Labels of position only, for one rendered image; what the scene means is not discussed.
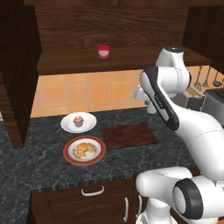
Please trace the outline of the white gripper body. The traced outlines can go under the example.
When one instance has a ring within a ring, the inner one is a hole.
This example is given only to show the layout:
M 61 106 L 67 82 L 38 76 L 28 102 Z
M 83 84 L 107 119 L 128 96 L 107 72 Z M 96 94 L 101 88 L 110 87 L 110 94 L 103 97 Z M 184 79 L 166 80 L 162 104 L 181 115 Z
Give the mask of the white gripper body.
M 153 115 L 153 114 L 156 114 L 157 113 L 157 110 L 154 107 L 151 99 L 144 92 L 144 90 L 142 89 L 142 87 L 140 85 L 137 85 L 136 86 L 136 90 L 135 90 L 135 93 L 134 93 L 134 97 L 135 97 L 135 100 L 137 102 L 144 102 L 144 104 L 147 106 L 147 112 L 149 114 L 152 114 Z

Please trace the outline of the dark wood cutting board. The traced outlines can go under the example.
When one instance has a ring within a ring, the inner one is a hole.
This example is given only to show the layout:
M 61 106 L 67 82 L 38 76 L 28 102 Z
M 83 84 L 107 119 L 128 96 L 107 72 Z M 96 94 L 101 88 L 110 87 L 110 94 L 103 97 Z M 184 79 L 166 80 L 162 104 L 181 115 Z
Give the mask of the dark wood cutting board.
M 108 150 L 158 143 L 146 122 L 102 127 L 101 132 Z

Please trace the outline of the golden croissant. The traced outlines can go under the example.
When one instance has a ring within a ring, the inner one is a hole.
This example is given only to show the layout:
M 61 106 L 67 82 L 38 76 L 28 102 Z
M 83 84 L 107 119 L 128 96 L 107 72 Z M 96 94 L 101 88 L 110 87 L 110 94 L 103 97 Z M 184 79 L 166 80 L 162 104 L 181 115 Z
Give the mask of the golden croissant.
M 94 150 L 95 150 L 95 146 L 91 143 L 80 143 L 77 146 L 77 153 L 83 157 L 86 156 L 87 151 L 93 152 Z

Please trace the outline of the dark wood cabinet door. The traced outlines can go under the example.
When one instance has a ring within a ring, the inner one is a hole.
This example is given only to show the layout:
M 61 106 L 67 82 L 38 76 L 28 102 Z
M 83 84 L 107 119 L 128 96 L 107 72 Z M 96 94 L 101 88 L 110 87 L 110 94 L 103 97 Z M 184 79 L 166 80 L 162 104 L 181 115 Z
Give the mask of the dark wood cabinet door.
M 189 7 L 182 45 L 210 59 L 212 68 L 224 75 L 224 0 Z
M 25 145 L 41 52 L 34 8 L 0 0 L 0 113 L 15 148 Z

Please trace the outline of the black and tan box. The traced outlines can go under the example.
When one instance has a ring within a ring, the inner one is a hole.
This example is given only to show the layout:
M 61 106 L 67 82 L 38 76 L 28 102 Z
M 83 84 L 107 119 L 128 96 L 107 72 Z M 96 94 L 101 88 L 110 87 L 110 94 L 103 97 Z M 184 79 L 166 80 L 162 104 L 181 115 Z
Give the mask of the black and tan box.
M 184 93 L 178 93 L 171 100 L 182 108 L 201 111 L 206 96 L 195 87 L 190 86 Z

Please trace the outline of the hanging dark whisk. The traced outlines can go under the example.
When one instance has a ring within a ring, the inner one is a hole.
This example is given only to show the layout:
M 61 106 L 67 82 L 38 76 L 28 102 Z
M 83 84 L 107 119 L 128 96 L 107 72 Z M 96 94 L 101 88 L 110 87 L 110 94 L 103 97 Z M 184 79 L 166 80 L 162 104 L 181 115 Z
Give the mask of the hanging dark whisk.
M 201 90 L 201 84 L 200 84 L 200 73 L 201 73 L 201 70 L 202 70 L 202 66 L 199 67 L 199 72 L 198 72 L 197 80 L 194 83 L 194 87 L 196 89 L 198 89 L 199 91 Z

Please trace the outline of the hanging dark spatula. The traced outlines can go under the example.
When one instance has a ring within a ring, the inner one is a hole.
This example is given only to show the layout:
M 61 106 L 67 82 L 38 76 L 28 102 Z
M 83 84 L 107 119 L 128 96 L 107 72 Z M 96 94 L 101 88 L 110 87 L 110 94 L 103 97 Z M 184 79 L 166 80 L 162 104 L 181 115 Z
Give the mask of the hanging dark spatula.
M 207 74 L 206 74 L 206 79 L 205 79 L 205 81 L 204 81 L 204 83 L 203 83 L 203 87 L 204 88 L 208 88 L 209 86 L 208 86 L 208 76 L 209 76 L 209 74 L 210 74 L 210 70 L 211 70 L 211 67 L 209 66 L 208 67 L 208 71 L 207 71 Z

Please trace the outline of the pink frosted cupcake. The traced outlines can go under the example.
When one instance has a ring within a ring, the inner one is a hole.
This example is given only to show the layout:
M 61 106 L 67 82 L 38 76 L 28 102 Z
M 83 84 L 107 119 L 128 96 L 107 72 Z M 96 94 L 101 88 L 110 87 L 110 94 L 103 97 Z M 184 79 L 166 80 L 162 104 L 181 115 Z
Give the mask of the pink frosted cupcake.
M 84 119 L 80 116 L 77 115 L 74 119 L 73 119 L 73 123 L 76 127 L 81 127 L 84 123 Z

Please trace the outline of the silver toaster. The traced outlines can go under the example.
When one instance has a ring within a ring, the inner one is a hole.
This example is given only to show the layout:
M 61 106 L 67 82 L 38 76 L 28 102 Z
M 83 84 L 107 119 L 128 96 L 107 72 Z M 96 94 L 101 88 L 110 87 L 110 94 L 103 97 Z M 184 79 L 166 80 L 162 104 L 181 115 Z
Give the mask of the silver toaster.
M 224 88 L 208 89 L 204 95 L 206 99 L 202 111 L 224 126 Z

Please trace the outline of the hanging dark ladle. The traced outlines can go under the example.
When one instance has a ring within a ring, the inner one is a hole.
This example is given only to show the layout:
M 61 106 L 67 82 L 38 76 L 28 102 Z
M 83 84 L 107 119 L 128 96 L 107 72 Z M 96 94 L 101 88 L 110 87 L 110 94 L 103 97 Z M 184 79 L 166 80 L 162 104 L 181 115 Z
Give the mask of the hanging dark ladle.
M 213 80 L 213 85 L 215 86 L 215 87 L 220 87 L 221 86 L 221 82 L 219 82 L 219 81 L 217 81 L 216 79 L 217 79 L 217 76 L 218 76 L 218 71 L 216 72 L 216 75 L 215 75 L 215 77 L 214 77 L 214 80 Z

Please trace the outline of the red-rimmed white plate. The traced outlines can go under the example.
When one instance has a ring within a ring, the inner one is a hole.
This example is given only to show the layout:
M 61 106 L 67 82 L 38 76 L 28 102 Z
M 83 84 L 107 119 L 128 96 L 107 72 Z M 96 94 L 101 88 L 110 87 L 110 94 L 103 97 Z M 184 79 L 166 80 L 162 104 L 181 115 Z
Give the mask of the red-rimmed white plate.
M 93 144 L 95 150 L 93 152 L 86 152 L 86 156 L 80 156 L 77 153 L 77 146 L 82 143 Z M 79 136 L 69 141 L 63 150 L 63 155 L 66 161 L 70 164 L 78 166 L 87 166 L 99 162 L 105 155 L 106 146 L 104 142 L 94 136 Z

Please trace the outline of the dark wood drawer front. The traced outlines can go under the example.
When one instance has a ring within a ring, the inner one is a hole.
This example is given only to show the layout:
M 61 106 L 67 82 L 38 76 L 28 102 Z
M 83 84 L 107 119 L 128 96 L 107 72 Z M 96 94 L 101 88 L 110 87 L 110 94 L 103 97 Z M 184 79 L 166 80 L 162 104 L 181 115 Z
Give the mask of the dark wood drawer front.
M 47 195 L 49 200 L 53 202 L 68 202 L 72 200 L 82 200 L 90 198 L 111 198 L 116 195 L 122 195 L 123 197 L 128 197 L 133 191 L 135 180 L 133 178 L 125 178 L 121 180 L 114 180 L 110 182 L 100 182 L 95 185 L 82 185 L 75 188 L 50 191 Z M 102 189 L 104 186 L 105 190 L 103 194 L 93 196 L 93 197 L 84 197 L 81 194 L 81 189 L 84 189 L 85 193 L 97 192 Z

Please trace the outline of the dark wood base cupboard door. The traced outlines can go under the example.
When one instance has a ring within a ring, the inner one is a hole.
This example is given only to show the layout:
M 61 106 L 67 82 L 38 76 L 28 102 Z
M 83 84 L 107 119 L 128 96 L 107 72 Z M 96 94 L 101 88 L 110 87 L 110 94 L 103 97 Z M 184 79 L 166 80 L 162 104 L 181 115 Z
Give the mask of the dark wood base cupboard door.
M 123 222 L 124 199 L 52 205 L 55 224 L 128 224 Z

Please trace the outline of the dark wood wall cabinet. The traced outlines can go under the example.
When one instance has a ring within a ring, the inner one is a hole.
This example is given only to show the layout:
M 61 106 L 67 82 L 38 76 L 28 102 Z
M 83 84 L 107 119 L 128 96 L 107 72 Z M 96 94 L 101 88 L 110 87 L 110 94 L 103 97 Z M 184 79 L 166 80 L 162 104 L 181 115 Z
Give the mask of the dark wood wall cabinet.
M 42 54 L 38 72 L 135 70 L 164 46 L 182 46 L 190 0 L 24 0 L 35 10 Z M 109 46 L 101 59 L 98 46 Z

